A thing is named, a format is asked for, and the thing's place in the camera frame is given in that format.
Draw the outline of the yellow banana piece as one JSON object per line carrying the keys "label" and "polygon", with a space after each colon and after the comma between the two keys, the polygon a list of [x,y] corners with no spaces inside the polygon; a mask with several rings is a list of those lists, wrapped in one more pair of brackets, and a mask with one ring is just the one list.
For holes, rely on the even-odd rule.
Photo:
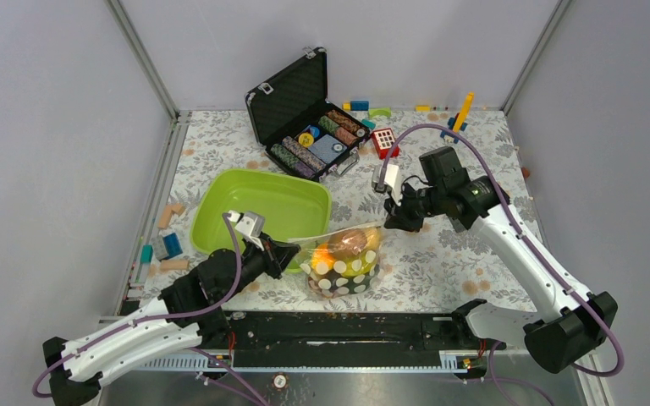
{"label": "yellow banana piece", "polygon": [[368,250],[361,253],[354,259],[345,261],[344,277],[357,277],[368,274],[374,269],[378,262],[378,253],[374,250]]}

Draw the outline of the orange mango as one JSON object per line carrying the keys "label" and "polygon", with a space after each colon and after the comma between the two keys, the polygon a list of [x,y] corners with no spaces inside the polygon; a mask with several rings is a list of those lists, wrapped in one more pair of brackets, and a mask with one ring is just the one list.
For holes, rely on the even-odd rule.
{"label": "orange mango", "polygon": [[311,255],[311,268],[319,274],[329,272],[336,259],[330,254],[328,243],[319,244]]}

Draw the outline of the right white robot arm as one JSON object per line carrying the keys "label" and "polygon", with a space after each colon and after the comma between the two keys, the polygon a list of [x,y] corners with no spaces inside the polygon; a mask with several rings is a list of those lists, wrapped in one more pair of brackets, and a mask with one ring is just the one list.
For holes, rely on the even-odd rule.
{"label": "right white robot arm", "polygon": [[509,198],[488,176],[471,179],[455,150],[442,147],[420,157],[422,189],[405,183],[399,167],[377,166],[373,189],[387,195],[386,228],[418,232],[425,219],[446,216],[479,238],[525,289],[535,310],[525,312],[473,299],[456,310],[451,335],[462,348],[484,338],[525,348],[546,371],[559,373],[601,345],[618,304],[593,293],[532,235]]}

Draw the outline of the clear zip top bag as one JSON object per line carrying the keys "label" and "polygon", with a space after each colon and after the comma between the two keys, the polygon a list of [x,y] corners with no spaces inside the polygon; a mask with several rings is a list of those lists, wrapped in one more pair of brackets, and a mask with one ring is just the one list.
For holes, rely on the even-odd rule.
{"label": "clear zip top bag", "polygon": [[[316,273],[311,268],[311,255],[313,250],[323,243],[327,243],[329,237],[339,231],[348,229],[363,229],[368,235],[368,245],[361,252],[374,250],[378,253],[378,262],[374,269],[368,274],[360,275],[357,277],[344,277],[342,273],[345,271],[345,261],[356,258],[351,256],[349,258],[335,258],[336,261],[333,268],[325,273]],[[291,244],[298,244],[301,247],[300,252],[293,259],[293,263],[297,265],[297,269],[307,275],[307,284],[309,288],[323,296],[324,298],[337,298],[346,295],[360,294],[368,290],[372,284],[373,279],[379,273],[379,262],[381,259],[381,248],[385,240],[385,232],[383,226],[376,222],[364,223],[358,226],[343,228],[338,231],[322,234],[318,236],[311,236],[305,238],[290,239]]]}

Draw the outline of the brown kiwi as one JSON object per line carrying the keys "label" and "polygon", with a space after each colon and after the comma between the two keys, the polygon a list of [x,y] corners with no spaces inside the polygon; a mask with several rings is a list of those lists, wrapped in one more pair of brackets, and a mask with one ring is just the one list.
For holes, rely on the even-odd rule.
{"label": "brown kiwi", "polygon": [[363,229],[339,231],[328,239],[328,252],[335,258],[359,255],[368,245],[368,235]]}

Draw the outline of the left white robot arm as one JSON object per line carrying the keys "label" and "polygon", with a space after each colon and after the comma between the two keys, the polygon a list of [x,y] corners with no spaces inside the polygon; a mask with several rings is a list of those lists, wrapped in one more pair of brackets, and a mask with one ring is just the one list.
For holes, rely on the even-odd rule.
{"label": "left white robot arm", "polygon": [[47,369],[32,393],[56,405],[84,405],[115,379],[181,349],[216,348],[232,339],[223,305],[262,274],[281,278],[300,252],[263,232],[264,218],[251,211],[222,215],[232,249],[213,251],[147,304],[82,338],[53,337],[42,344]]}

